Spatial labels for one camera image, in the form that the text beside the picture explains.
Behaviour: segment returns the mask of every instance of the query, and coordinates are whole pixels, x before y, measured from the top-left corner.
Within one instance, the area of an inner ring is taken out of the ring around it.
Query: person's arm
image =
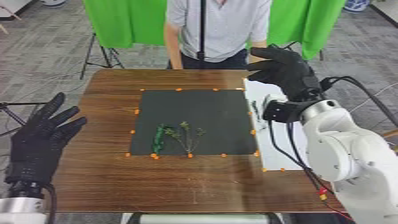
[[[166,55],[170,58],[170,67],[172,69],[182,69],[179,43],[177,43],[179,28],[170,23],[164,23],[163,29],[164,29],[163,35],[164,35]]]
[[[266,48],[266,40],[259,41],[259,42],[252,42],[252,47],[255,48]],[[252,54],[248,56],[248,62],[255,63],[259,61],[262,61],[264,59],[255,57]]]
[[[259,7],[255,12],[255,22],[252,25],[252,32],[250,32],[250,42],[252,47],[266,48],[266,35],[268,35],[268,23],[269,23],[269,4],[271,0],[259,1]],[[250,55],[248,62],[253,63],[264,60]]]
[[[172,69],[182,69],[177,37],[186,20],[186,4],[186,0],[166,0],[163,38]]]

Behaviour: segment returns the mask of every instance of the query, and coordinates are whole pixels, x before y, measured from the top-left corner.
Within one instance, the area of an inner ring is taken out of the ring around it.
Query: orange marker
[[[253,152],[253,156],[259,157],[259,150]]]

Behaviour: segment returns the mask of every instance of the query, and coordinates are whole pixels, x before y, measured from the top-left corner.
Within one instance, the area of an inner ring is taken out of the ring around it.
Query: white cabinet
[[[385,2],[372,2],[374,7],[381,10],[385,15],[398,22],[398,1],[387,0]]]
[[[31,0],[0,0],[0,5],[3,5],[10,12],[15,13],[29,2]],[[8,12],[0,8],[0,18],[8,16]]]

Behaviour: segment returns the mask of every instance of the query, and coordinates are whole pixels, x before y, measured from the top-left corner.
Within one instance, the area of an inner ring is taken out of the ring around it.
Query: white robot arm
[[[330,100],[303,110],[301,123],[308,165],[355,222],[398,223],[398,157],[383,138]]]
[[[44,200],[15,197],[0,199],[0,224],[44,224]]]

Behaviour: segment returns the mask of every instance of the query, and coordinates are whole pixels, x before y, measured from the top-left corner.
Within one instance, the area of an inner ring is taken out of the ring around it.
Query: green backdrop
[[[102,47],[163,45],[166,0],[83,0],[83,4]],[[268,44],[300,42],[305,59],[326,43],[342,5],[344,0],[273,0]]]

